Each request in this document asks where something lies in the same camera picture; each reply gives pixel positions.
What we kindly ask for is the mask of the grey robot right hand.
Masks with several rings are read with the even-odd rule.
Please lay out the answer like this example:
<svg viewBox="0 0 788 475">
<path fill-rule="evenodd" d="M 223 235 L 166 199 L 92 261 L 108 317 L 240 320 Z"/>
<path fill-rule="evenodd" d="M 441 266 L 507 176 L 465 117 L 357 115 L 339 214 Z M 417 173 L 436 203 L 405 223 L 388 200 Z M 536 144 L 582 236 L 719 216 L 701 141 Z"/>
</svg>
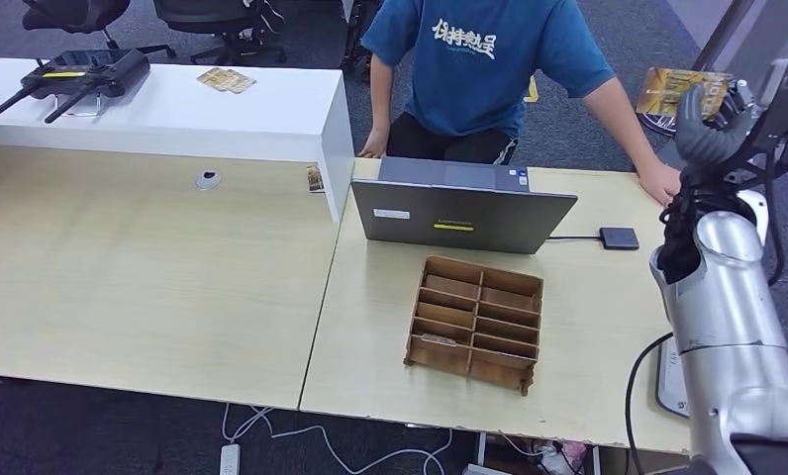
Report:
<svg viewBox="0 0 788 475">
<path fill-rule="evenodd" d="M 721 131 L 704 124 L 702 102 L 705 90 L 701 83 L 692 85 L 679 99 L 676 111 L 676 150 L 686 163 L 682 175 L 719 163 L 732 156 L 743 144 L 756 121 L 753 105 L 735 115 Z"/>
</svg>

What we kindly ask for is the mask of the person's right hand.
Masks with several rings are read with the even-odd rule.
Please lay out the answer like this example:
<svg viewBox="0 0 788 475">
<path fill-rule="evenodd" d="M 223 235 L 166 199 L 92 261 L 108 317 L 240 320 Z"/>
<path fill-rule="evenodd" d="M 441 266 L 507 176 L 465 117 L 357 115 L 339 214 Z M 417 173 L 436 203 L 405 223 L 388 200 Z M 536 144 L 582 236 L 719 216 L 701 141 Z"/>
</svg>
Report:
<svg viewBox="0 0 788 475">
<path fill-rule="evenodd" d="M 381 158 L 385 155 L 389 139 L 388 127 L 373 127 L 357 157 Z"/>
</svg>

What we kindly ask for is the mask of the person's left hand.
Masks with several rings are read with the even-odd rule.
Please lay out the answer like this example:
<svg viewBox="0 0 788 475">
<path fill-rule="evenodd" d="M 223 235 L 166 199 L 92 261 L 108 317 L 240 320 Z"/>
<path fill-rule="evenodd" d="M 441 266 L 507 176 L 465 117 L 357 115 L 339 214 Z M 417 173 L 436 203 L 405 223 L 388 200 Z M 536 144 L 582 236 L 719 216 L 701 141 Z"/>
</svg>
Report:
<svg viewBox="0 0 788 475">
<path fill-rule="evenodd" d="M 658 158 L 636 164 L 640 186 L 661 206 L 668 206 L 680 191 L 680 171 Z"/>
</svg>

